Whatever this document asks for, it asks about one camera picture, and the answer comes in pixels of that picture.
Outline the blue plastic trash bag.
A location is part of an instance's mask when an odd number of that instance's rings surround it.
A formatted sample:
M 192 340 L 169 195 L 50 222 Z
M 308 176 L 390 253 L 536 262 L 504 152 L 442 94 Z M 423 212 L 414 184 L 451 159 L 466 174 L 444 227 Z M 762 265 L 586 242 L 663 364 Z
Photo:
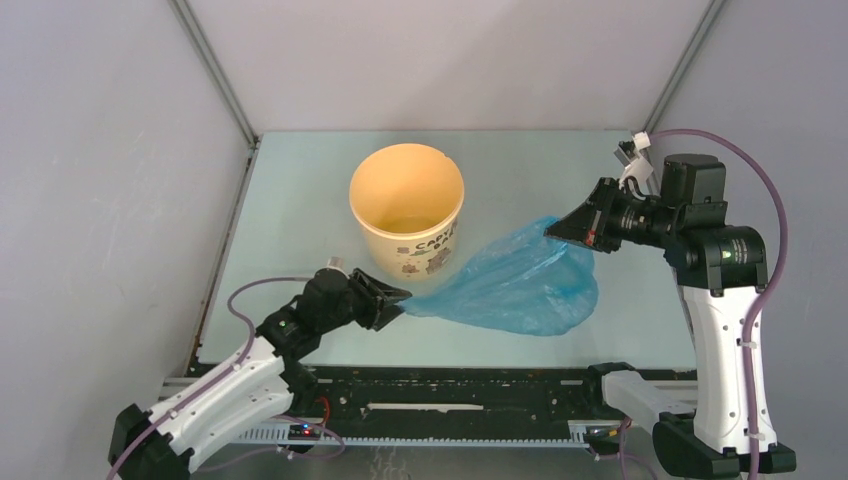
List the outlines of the blue plastic trash bag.
M 599 301 L 593 253 L 545 235 L 541 217 L 482 248 L 432 292 L 402 303 L 416 317 L 508 333 L 561 336 Z

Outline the yellow capybara trash bin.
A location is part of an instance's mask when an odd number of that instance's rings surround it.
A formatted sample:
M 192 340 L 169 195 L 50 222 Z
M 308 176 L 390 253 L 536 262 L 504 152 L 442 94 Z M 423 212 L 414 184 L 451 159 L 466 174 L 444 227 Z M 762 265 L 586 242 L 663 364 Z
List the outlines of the yellow capybara trash bin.
M 442 151 L 423 144 L 384 147 L 354 171 L 349 204 L 375 263 L 389 275 L 436 278 L 457 251 L 464 179 Z

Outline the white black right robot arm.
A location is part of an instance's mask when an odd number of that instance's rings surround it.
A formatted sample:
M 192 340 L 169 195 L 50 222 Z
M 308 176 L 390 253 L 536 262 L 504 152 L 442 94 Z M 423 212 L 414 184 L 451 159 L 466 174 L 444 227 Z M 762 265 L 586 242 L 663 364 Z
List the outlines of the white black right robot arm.
M 675 477 L 732 479 L 792 472 L 762 386 L 760 316 L 769 282 L 764 241 L 726 223 L 726 169 L 711 155 L 665 159 L 658 194 L 632 178 L 598 181 L 587 200 L 549 226 L 549 238 L 603 253 L 623 242 L 659 248 L 672 268 L 696 353 L 697 402 L 680 404 L 624 364 L 592 368 L 585 411 L 618 410 L 647 430 L 663 469 Z

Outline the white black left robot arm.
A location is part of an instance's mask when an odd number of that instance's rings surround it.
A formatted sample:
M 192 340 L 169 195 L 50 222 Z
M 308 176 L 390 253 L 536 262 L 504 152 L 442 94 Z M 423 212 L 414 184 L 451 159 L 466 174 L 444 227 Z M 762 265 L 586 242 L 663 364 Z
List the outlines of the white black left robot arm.
M 411 292 L 360 269 L 330 265 L 260 324 L 245 343 L 191 385 L 148 409 L 116 417 L 110 479 L 187 479 L 214 453 L 266 419 L 304 416 L 318 379 L 301 361 L 324 335 L 351 323 L 379 331 L 400 316 Z

